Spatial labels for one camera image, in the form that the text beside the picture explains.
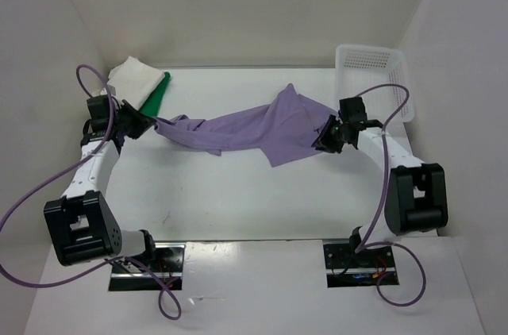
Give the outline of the green t shirt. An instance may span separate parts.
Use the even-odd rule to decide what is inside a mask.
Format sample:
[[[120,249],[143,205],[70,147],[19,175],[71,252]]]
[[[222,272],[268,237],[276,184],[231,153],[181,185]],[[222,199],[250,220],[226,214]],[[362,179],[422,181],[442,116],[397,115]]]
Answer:
[[[154,91],[147,97],[144,104],[141,106],[139,111],[148,117],[157,117],[166,93],[167,87],[171,82],[171,74],[169,72],[164,73],[163,79],[154,89]]]

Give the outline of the white t shirt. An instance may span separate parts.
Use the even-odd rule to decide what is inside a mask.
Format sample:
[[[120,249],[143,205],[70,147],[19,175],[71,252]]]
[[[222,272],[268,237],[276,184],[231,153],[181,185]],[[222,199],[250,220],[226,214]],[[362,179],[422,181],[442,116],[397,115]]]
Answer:
[[[110,71],[107,86],[119,102],[126,100],[132,107],[139,110],[164,77],[165,74],[160,69],[148,66],[136,57],[129,56],[122,64]]]

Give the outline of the lavender t shirt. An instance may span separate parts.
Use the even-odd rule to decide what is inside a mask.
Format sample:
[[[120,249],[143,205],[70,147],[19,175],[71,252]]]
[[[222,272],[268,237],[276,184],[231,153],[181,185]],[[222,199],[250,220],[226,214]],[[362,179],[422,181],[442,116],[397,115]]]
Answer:
[[[170,141],[215,156],[258,148],[272,167],[318,154],[314,141],[334,111],[288,84],[267,105],[210,120],[158,117],[155,131]]]

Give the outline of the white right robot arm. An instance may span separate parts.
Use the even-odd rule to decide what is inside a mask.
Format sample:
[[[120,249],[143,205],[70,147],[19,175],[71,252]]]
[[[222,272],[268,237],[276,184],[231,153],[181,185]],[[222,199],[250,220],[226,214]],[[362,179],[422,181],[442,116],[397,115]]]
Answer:
[[[350,236],[348,257],[357,266],[375,258],[386,242],[411,233],[425,233],[448,224],[445,171],[407,152],[378,120],[345,121],[330,116],[313,147],[339,154],[344,146],[368,156],[383,173],[379,205],[368,225]]]

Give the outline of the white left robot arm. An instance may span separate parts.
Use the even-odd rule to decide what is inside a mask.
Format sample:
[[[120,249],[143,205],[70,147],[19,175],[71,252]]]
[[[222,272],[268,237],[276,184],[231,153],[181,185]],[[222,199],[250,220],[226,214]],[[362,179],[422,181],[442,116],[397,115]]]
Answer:
[[[137,139],[155,124],[126,100],[106,96],[87,100],[90,118],[83,126],[80,141],[84,164],[80,165],[68,188],[57,200],[44,206],[44,219],[63,266],[91,260],[128,256],[141,271],[152,270],[159,253],[146,229],[122,230],[106,202],[105,194],[112,170],[126,138]]]

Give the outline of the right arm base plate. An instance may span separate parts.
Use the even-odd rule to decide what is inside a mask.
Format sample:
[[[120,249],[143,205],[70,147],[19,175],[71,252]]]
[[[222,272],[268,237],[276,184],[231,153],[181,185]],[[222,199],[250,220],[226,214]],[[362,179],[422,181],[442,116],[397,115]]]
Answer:
[[[399,285],[391,247],[355,254],[345,240],[322,244],[327,287],[375,287]]]

